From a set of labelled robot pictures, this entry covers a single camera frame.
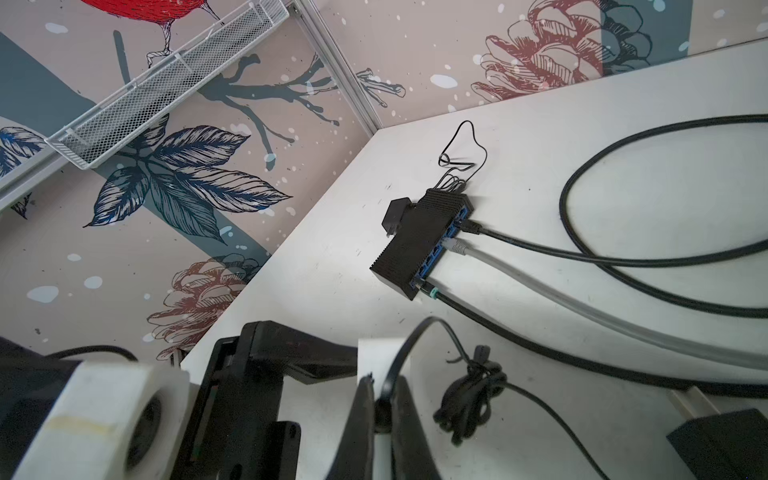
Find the aluminium corner frame post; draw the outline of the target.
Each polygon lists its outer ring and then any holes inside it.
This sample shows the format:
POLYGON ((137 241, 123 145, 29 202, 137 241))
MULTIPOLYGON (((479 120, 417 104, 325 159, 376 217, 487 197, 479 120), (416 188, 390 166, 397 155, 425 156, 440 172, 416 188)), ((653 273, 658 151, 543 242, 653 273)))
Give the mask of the aluminium corner frame post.
POLYGON ((291 2, 291 9, 300 23, 302 31, 312 44, 315 52, 331 73, 339 91, 349 102, 360 125, 369 137, 382 128, 381 121, 367 99, 363 87, 344 57, 331 31, 322 18, 314 1, 297 0, 291 2))

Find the black power adapter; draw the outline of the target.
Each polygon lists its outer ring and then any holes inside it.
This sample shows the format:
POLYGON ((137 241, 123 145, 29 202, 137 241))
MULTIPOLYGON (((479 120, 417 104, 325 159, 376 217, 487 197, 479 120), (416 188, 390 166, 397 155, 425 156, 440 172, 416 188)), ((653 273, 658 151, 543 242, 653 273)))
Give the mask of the black power adapter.
POLYGON ((405 215, 413 208, 414 204, 408 197, 401 197, 391 200, 382 220, 382 227, 386 236, 394 236, 405 215))

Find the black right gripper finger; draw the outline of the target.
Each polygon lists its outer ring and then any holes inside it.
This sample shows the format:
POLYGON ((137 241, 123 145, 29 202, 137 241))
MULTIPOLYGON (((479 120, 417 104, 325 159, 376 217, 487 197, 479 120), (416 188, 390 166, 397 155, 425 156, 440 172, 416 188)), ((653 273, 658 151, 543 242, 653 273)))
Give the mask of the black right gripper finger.
POLYGON ((399 376, 391 399, 394 479, 440 480, 407 379, 399 376))

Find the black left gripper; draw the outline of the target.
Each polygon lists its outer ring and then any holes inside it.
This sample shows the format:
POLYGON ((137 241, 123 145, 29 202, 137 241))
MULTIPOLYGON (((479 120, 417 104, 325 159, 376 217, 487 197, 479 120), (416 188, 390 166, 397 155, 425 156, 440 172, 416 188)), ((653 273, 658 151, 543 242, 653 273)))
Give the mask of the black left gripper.
MULTIPOLYGON (((278 418, 284 379, 305 385, 349 378, 357 350, 276 323, 246 324, 218 340, 182 440, 174 479, 293 479, 301 427, 278 418)), ((376 406, 362 377, 327 480, 373 478, 376 406)))

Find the white mesh wall shelf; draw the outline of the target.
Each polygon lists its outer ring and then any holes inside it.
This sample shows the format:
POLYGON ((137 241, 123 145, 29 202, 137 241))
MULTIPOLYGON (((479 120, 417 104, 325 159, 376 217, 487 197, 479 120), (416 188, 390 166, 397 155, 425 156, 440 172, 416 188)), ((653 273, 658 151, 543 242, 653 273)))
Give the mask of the white mesh wall shelf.
POLYGON ((45 139, 81 170, 93 169, 288 19, 281 1, 247 1, 176 50, 150 54, 147 71, 45 139))

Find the black network switch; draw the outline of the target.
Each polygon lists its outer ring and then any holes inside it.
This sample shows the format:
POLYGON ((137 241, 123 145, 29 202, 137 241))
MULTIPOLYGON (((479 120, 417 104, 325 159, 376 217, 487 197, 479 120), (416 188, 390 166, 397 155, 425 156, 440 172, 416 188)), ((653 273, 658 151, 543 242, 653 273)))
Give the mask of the black network switch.
POLYGON ((434 188, 413 204, 370 266, 379 280, 409 300, 445 252, 442 241, 455 237, 458 225, 474 210, 467 195, 434 188))

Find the small black adapter block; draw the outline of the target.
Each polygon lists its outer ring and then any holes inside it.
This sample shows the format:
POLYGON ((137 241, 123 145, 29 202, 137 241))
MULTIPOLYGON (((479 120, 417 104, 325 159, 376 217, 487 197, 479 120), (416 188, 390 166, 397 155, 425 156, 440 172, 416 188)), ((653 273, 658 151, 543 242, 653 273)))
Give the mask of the small black adapter block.
POLYGON ((697 479, 761 480, 767 477, 767 417, 755 408, 720 412, 692 387, 672 390, 684 418, 667 440, 697 479))

